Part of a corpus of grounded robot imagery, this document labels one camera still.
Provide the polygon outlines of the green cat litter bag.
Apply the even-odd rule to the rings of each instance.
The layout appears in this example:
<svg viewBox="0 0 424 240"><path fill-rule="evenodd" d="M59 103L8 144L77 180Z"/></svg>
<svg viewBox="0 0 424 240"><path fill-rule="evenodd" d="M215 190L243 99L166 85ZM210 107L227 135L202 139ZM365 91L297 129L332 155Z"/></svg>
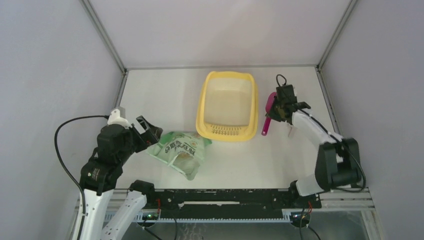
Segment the green cat litter bag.
<svg viewBox="0 0 424 240"><path fill-rule="evenodd" d="M197 132L171 131L148 147L147 153L192 181L206 159L206 148L211 144L210 139Z"/></svg>

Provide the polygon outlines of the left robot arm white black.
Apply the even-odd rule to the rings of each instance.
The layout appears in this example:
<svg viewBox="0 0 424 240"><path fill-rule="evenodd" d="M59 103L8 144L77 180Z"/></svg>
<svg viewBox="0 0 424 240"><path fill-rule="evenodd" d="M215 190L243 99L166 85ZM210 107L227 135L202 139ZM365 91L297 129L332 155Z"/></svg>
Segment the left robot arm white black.
<svg viewBox="0 0 424 240"><path fill-rule="evenodd" d="M79 186L82 192L76 227L71 237L73 240L121 239L138 211L155 205L158 196L154 184L135 180L109 228L102 228L124 164L133 154L157 144L163 133L160 127L149 123L143 116L136 120L144 129L143 133L139 133L125 118L111 117L97 135L97 146L81 169Z"/></svg>

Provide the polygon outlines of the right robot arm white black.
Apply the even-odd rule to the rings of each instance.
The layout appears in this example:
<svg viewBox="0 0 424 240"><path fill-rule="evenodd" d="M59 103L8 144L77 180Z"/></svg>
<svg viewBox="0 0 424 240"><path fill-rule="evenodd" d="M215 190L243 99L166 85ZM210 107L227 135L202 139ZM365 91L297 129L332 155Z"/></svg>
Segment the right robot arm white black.
<svg viewBox="0 0 424 240"><path fill-rule="evenodd" d="M276 87L276 95L267 117L286 122L300 130L317 150L314 172L290 183L289 203L302 208L310 195L345 191L347 185L362 184L366 187L366 175L360 164L359 144L354 138L344 138L324 127L308 110L311 106L299 102L290 85Z"/></svg>

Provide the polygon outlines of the pink plastic litter scoop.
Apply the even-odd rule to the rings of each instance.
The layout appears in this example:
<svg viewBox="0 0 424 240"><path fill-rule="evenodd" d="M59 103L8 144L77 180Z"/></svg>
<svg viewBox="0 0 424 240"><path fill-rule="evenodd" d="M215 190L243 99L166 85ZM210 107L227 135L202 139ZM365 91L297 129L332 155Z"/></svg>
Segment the pink plastic litter scoop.
<svg viewBox="0 0 424 240"><path fill-rule="evenodd" d="M261 131L261 135L262 136L266 136L268 134L269 131L269 127L271 124L272 119L269 117L269 112L272 109L272 105L274 103L274 99L275 96L277 95L276 92L272 92L269 96L268 99L266 101L266 105L265 105L265 121L262 127L262 131Z"/></svg>

